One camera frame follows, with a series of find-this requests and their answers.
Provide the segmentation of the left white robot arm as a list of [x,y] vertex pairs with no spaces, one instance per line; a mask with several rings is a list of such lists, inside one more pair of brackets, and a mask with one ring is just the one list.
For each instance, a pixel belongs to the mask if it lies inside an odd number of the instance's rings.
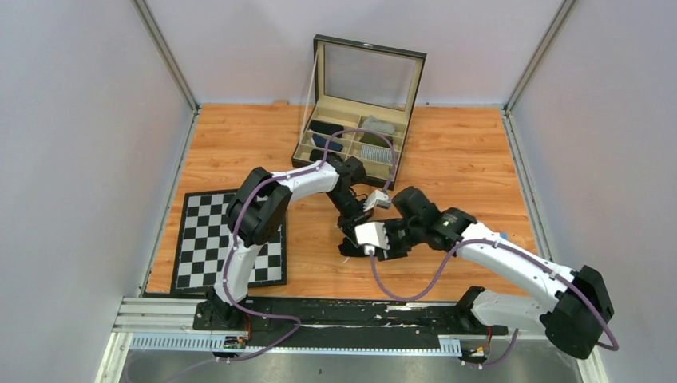
[[224,213],[232,237],[225,262],[204,302],[196,307],[196,330],[233,330],[244,320],[240,304],[247,297],[249,277],[256,258],[277,233],[289,205],[314,194],[325,194],[339,213],[337,226],[344,239],[338,245],[343,256],[363,254],[355,242],[354,229],[366,223],[373,212],[353,186],[366,179],[366,169],[356,157],[342,159],[330,153],[323,160],[288,172],[253,169]]

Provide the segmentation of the black underwear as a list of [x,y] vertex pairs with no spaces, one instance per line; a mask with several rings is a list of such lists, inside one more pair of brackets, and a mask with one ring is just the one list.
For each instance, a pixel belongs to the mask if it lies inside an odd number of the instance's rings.
[[380,248],[369,244],[358,245],[351,242],[348,238],[344,238],[342,243],[338,245],[338,251],[346,257],[365,258],[371,255],[376,256]]

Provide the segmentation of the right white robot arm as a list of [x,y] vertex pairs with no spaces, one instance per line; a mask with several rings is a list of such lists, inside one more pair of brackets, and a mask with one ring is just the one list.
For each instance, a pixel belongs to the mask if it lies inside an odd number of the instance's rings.
[[393,199],[397,219],[376,224],[377,242],[367,253],[377,261],[403,258],[419,244],[442,251],[443,263],[458,258],[510,281],[526,295],[470,287],[457,302],[456,322],[466,333],[507,326],[543,334],[558,350],[584,360],[596,347],[620,347],[608,323],[614,315],[604,277],[593,267],[579,270],[543,259],[504,239],[471,214],[444,211],[424,193],[407,187]]

